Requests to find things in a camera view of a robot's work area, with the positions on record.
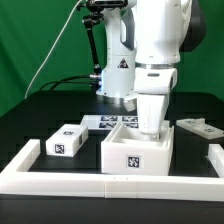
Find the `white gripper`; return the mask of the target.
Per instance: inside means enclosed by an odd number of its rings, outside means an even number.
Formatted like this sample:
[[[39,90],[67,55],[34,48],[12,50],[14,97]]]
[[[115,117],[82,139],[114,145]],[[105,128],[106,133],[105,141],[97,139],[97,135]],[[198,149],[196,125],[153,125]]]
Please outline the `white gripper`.
[[[134,92],[137,94],[139,130],[157,135],[165,118],[171,90],[177,83],[177,70],[135,69]]]

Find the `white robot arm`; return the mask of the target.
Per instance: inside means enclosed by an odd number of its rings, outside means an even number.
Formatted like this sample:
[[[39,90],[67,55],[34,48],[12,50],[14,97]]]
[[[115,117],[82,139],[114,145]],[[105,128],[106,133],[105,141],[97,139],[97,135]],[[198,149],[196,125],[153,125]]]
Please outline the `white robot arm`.
[[[97,95],[135,110],[139,130],[156,135],[177,83],[175,64],[206,34],[199,0],[128,0],[103,15],[107,64]]]

